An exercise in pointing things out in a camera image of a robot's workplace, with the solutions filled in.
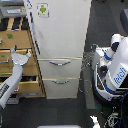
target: wooden drawer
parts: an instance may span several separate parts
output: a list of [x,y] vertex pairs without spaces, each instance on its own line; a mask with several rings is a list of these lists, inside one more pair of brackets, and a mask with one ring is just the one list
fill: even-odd
[[10,49],[17,45],[18,49],[31,48],[28,32],[19,31],[0,31],[0,49]]
[[77,98],[79,79],[43,80],[47,99]]
[[38,61],[42,79],[79,77],[82,59],[58,59]]
[[[12,75],[13,67],[0,67],[0,77]],[[23,76],[34,76],[38,75],[36,65],[26,66],[23,68]]]
[[[31,49],[28,49],[28,50],[31,53],[31,58],[29,59],[27,65],[35,65],[32,51]],[[24,50],[17,50],[16,52],[19,54],[26,54],[26,51],[27,50],[24,49]],[[13,66],[10,50],[0,51],[0,67],[1,66]]]
[[39,87],[38,77],[34,81],[25,81],[20,82],[15,93],[31,93],[31,92],[40,92],[41,88]]
[[[8,77],[0,78],[0,84],[4,82]],[[15,89],[15,93],[31,93],[40,92],[38,76],[23,76],[18,87]]]

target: white panel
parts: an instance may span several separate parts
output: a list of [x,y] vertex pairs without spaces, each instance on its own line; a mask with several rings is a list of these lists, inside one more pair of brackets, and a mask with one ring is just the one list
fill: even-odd
[[[41,51],[38,58],[82,56],[91,0],[30,0],[30,2]],[[49,5],[48,18],[38,16],[37,3]]]
[[47,99],[77,98],[79,79],[43,80],[43,83]]
[[74,60],[60,59],[60,60],[38,61],[38,62],[43,79],[71,78],[71,77],[80,76],[82,59],[74,59]]

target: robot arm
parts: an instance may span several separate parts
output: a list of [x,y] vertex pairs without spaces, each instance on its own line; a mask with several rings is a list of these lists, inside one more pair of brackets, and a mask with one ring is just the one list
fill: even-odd
[[14,92],[16,87],[22,78],[23,67],[27,64],[31,54],[28,52],[26,55],[20,55],[15,53],[16,46],[10,50],[12,60],[14,63],[12,75],[7,78],[0,85],[0,107],[5,108],[6,102],[8,101],[10,95]]

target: open drawer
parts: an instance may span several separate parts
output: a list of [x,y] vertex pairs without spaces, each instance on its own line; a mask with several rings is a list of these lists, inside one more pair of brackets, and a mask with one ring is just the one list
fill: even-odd
[[[34,65],[35,61],[34,61],[34,58],[32,55],[32,51],[31,51],[31,49],[28,49],[28,50],[31,53],[31,57],[30,57],[27,65]],[[16,50],[16,53],[23,54],[23,55],[25,55],[26,52],[27,52],[27,49]],[[6,66],[6,67],[13,66],[10,50],[1,50],[0,51],[0,67],[1,66]]]
[[[12,70],[13,70],[13,66],[9,66],[9,67],[0,67],[0,77],[9,77],[10,75],[12,75]],[[30,66],[25,66],[23,68],[23,76],[35,76],[38,75],[38,70],[37,70],[37,66],[36,65],[30,65]]]
[[0,49],[10,49],[17,45],[18,49],[31,48],[27,30],[0,31]]
[[[0,84],[2,84],[6,79],[7,77],[1,77]],[[23,76],[14,93],[40,92],[40,90],[41,88],[39,86],[38,76]]]

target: sticker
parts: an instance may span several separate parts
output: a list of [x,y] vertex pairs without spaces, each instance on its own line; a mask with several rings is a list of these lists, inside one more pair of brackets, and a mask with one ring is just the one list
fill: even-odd
[[11,67],[11,68],[8,68],[9,70],[12,70],[13,68]]
[[9,39],[13,39],[13,35],[12,34],[7,34]]
[[1,55],[1,58],[5,58],[5,55]]
[[49,17],[49,6],[47,3],[38,3],[37,10],[39,17]]
[[27,7],[28,7],[28,9],[32,8],[32,4],[31,4],[30,0],[27,0]]

